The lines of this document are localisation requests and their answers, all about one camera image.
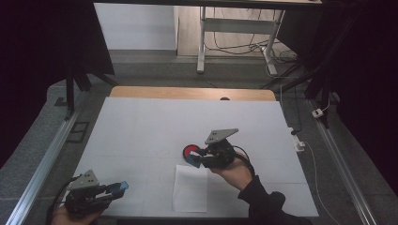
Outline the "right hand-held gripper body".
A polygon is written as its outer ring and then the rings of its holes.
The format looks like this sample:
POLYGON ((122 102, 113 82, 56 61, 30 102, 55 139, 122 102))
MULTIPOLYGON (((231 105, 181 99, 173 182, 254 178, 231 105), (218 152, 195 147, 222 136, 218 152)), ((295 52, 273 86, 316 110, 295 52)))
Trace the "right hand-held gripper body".
POLYGON ((237 132, 237 128, 210 131, 205 140, 205 155, 201 158, 206 168, 226 168, 234 161, 236 151, 227 138, 237 132))

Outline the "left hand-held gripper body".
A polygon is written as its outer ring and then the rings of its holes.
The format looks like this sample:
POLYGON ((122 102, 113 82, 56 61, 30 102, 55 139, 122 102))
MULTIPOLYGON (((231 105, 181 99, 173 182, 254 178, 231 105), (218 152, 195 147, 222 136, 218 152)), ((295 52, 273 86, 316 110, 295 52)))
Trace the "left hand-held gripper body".
POLYGON ((108 208, 107 197, 98 198, 106 190, 92 170, 81 174, 68 187, 65 207, 73 218, 84 218, 108 208))

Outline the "blue stamp cap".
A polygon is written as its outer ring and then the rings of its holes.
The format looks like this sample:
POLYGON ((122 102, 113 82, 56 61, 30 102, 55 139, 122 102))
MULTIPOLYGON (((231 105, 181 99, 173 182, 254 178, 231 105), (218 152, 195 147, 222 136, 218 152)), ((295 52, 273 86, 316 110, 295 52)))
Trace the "blue stamp cap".
POLYGON ((126 181, 119 182, 119 183, 121 184, 121 189, 126 190, 126 189, 129 188, 129 184, 128 184, 126 181))

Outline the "round red ink pad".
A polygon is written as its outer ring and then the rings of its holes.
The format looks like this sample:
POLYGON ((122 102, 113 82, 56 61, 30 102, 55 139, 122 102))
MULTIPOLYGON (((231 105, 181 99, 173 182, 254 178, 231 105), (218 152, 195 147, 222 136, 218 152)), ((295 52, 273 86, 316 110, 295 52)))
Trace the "round red ink pad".
POLYGON ((182 155, 186 160, 188 160, 189 158, 192 160, 196 160, 197 158, 200 157, 200 155, 198 154, 199 150, 200 150, 199 146, 195 144, 189 144, 183 149, 182 155))

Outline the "person's right hand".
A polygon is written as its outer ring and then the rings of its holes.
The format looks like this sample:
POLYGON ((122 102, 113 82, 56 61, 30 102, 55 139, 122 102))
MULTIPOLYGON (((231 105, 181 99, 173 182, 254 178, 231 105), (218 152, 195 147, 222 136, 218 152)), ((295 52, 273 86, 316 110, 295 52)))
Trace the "person's right hand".
POLYGON ((226 168, 210 168, 210 171, 222 177, 229 185, 239 191, 243 190, 253 180, 249 167, 238 157, 226 168))

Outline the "person's left hand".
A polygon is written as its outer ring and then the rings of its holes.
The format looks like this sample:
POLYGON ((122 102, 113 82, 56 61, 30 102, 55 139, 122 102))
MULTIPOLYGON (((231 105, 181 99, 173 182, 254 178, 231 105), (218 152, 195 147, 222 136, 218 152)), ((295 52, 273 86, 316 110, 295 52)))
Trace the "person's left hand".
POLYGON ((98 225, 102 212, 96 212, 82 218, 72 217, 65 206, 56 209, 52 215, 50 225, 98 225))

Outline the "white paper sheet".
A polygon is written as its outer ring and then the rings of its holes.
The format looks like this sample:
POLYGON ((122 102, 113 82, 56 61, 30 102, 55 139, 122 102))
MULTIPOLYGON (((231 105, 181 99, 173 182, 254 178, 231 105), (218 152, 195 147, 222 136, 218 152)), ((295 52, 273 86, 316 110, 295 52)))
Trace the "white paper sheet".
POLYGON ((207 211, 207 170, 191 166, 176 166, 173 208, 180 213, 207 211))

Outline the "white table cover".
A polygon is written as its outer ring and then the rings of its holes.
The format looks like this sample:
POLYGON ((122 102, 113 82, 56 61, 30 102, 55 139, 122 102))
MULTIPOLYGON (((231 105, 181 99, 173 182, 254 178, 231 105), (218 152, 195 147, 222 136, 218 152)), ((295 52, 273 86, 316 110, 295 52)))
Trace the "white table cover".
POLYGON ((244 218, 248 205, 235 188, 207 170, 207 211, 173 208, 176 166, 188 144, 203 146, 211 130, 237 128, 228 141, 243 148, 268 192, 279 191, 284 212, 318 212, 293 140, 276 101, 108 97, 76 168, 103 184, 126 181, 123 198, 105 214, 115 218, 244 218))

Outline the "black metal stand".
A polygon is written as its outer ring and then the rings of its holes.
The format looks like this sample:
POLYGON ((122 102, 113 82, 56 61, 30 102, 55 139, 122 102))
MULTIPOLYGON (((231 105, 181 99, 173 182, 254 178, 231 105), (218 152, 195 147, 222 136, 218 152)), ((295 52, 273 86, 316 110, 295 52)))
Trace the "black metal stand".
POLYGON ((315 98, 322 92, 321 107, 327 108, 329 101, 331 68, 336 53, 341 49, 359 12, 356 9, 337 7, 330 11, 287 10, 283 15, 278 40, 298 54, 292 66, 263 88, 275 86, 282 78, 304 67, 305 73, 292 82, 276 87, 275 91, 287 91, 310 81, 304 92, 306 98, 315 98))
POLYGON ((92 74, 112 87, 118 86, 118 82, 107 77, 103 72, 95 69, 89 65, 70 66, 66 71, 66 95, 67 95, 67 114, 65 119, 69 120, 74 114, 75 100, 74 100, 74 84, 83 92, 88 92, 91 87, 91 81, 88 75, 92 74))

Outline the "black curtain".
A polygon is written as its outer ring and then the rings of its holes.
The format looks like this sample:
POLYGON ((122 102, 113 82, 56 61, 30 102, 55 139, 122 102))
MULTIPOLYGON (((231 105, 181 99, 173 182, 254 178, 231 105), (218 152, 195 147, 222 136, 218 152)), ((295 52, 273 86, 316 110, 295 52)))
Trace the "black curtain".
POLYGON ((0 0, 0 168, 52 84, 114 73, 94 0, 0 0))
POLYGON ((398 0, 322 0, 359 14, 331 68, 337 113, 398 195, 398 0))

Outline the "aluminium rail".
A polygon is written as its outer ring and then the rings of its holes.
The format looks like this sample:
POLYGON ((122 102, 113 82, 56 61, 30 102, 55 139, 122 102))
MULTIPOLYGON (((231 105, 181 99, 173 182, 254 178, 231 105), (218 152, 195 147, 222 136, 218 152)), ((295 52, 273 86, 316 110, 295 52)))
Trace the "aluminium rail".
POLYGON ((336 170, 340 174, 346 191, 352 199, 360 220, 363 225, 377 225, 375 216, 370 208, 369 203, 367 203, 359 185, 357 184, 354 176, 352 175, 344 156, 342 155, 337 143, 335 142, 329 129, 324 126, 319 118, 314 119, 316 126, 329 150, 331 159, 334 162, 336 170))
POLYGON ((77 117, 81 113, 82 107, 82 105, 77 105, 69 118, 61 123, 43 159, 25 188, 22 197, 19 199, 8 218, 6 225, 23 225, 77 117))

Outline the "black rectangular floor frame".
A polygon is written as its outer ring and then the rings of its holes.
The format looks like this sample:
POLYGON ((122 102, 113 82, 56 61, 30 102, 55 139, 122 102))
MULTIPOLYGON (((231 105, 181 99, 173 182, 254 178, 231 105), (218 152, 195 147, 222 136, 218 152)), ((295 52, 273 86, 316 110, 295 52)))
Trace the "black rectangular floor frame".
POLYGON ((82 143, 88 131, 89 122, 76 122, 67 138, 68 143, 82 143))

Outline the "white metal desk frame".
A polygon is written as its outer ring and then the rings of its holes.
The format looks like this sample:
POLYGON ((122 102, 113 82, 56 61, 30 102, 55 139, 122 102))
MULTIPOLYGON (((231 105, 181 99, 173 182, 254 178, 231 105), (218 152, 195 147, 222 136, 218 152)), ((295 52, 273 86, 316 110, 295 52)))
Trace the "white metal desk frame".
POLYGON ((200 7, 200 39, 198 49, 197 72, 202 74, 205 70, 205 35, 206 32, 268 35, 266 45, 260 46, 260 53, 266 62, 266 69, 271 76, 277 75, 277 70, 271 57, 273 44, 283 20, 284 11, 275 10, 275 17, 271 21, 249 19, 226 19, 216 16, 207 17, 207 8, 200 7))

